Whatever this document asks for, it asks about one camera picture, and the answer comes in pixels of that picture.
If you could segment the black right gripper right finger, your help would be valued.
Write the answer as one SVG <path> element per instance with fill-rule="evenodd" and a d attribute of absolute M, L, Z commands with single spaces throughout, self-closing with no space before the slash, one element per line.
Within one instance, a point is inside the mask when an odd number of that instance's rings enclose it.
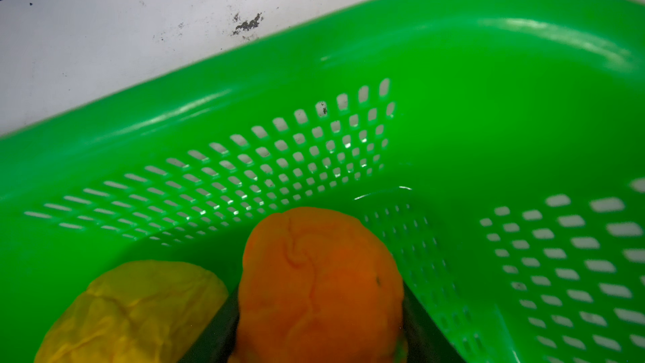
<path fill-rule="evenodd" d="M 403 282 L 403 329 L 407 341 L 407 362 L 465 363 L 448 341 L 410 287 Z"/>

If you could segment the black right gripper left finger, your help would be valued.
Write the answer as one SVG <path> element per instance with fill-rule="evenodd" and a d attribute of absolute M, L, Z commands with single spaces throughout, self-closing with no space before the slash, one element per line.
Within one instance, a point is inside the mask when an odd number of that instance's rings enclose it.
<path fill-rule="evenodd" d="M 240 321 L 239 288 L 230 293 L 222 307 L 179 363 L 226 363 L 233 353 Z"/>

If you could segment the yellow orange fruit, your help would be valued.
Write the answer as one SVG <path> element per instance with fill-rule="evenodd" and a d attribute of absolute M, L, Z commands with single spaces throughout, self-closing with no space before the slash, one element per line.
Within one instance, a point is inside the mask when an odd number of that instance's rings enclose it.
<path fill-rule="evenodd" d="M 124 263 L 91 282 L 51 326 L 37 362 L 177 362 L 229 295 L 180 261 Z"/>

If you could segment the orange tangerine fruit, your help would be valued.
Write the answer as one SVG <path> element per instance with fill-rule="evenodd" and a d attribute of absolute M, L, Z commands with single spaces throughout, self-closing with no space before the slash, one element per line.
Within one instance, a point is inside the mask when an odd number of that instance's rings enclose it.
<path fill-rule="evenodd" d="M 403 300 L 391 252 L 357 218 L 274 213 L 245 246 L 230 361 L 399 361 Z"/>

